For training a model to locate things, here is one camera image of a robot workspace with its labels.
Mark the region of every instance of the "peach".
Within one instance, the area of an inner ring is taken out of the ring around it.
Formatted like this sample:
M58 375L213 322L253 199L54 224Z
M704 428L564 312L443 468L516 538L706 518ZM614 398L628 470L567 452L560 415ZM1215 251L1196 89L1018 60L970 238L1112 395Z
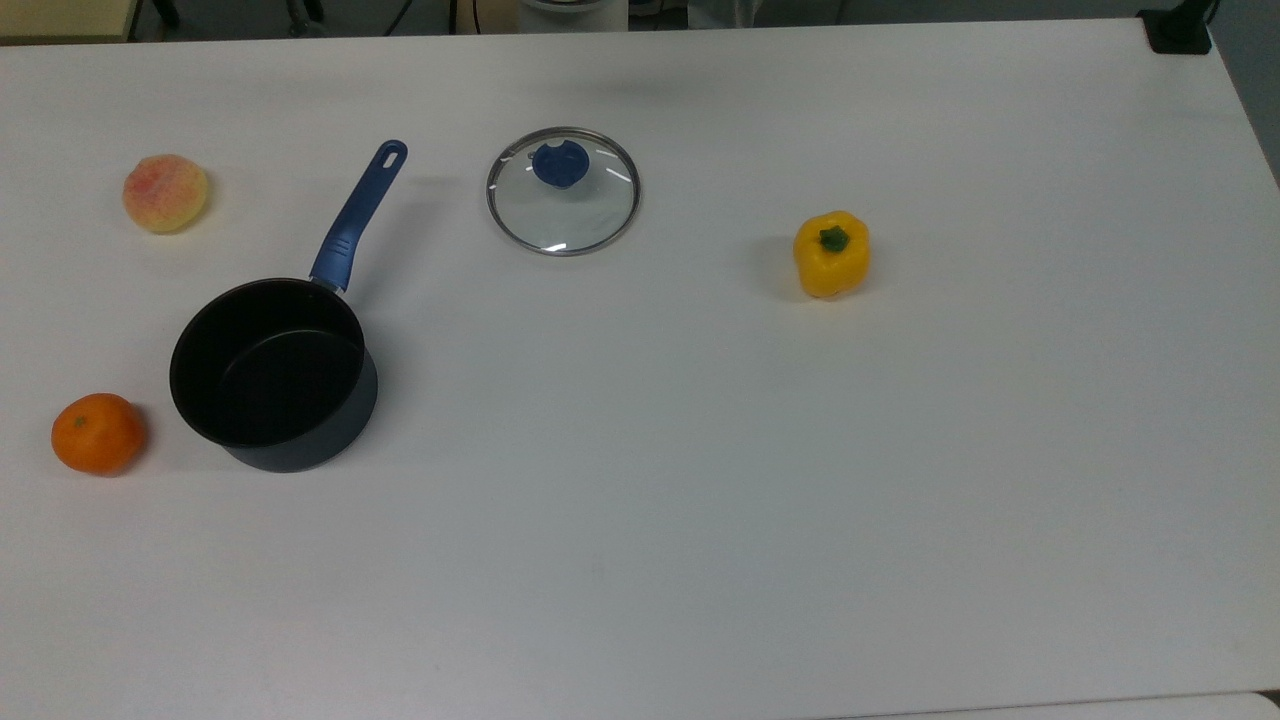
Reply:
M143 158L124 178L124 211L151 232L175 231L200 214L209 199L209 178L182 155Z

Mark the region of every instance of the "blue handle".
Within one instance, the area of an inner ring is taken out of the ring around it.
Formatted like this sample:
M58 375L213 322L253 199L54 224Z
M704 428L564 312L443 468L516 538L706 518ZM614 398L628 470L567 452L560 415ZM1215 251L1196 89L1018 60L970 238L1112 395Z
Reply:
M312 281L330 290L347 290L360 234L365 232L407 155L408 147L398 140L388 140L378 149L320 246L320 254L311 265Z

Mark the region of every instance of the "floor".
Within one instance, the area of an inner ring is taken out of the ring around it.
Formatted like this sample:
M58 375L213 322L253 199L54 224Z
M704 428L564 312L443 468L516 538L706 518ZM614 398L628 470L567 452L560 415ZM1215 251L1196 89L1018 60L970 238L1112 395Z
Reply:
M151 0L142 8L134 36L142 41L253 40L273 37L445 35L448 0L321 0L323 23L293 22L291 0L173 0L182 17L165 28ZM502 0L457 0L457 31L474 33L475 20L493 31L493 5ZM515 0L506 0L508 4ZM663 12L631 18L631 31L687 28L678 0L646 0ZM471 3L480 3L472 13ZM294 0L301 8L301 0ZM758 26L872 24L964 20L1132 18L1143 8L1171 8L1175 0L765 0ZM398 22L397 14L403 9ZM1253 123L1271 172L1280 183L1280 3L1222 0L1213 38Z

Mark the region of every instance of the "yellow bell pepper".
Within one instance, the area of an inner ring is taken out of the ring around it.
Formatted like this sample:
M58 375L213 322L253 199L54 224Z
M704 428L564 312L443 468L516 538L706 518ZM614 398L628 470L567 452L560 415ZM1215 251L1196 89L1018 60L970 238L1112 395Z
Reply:
M844 210L810 218L800 225L791 249L800 286L814 297L854 290L872 264L867 224Z

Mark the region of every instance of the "blue lid knob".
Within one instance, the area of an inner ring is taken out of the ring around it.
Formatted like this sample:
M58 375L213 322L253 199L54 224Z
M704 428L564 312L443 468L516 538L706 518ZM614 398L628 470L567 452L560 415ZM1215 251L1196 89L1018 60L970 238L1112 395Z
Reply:
M556 147L545 142L534 152L534 174L547 184L564 190L586 177L591 159L586 150L572 140Z

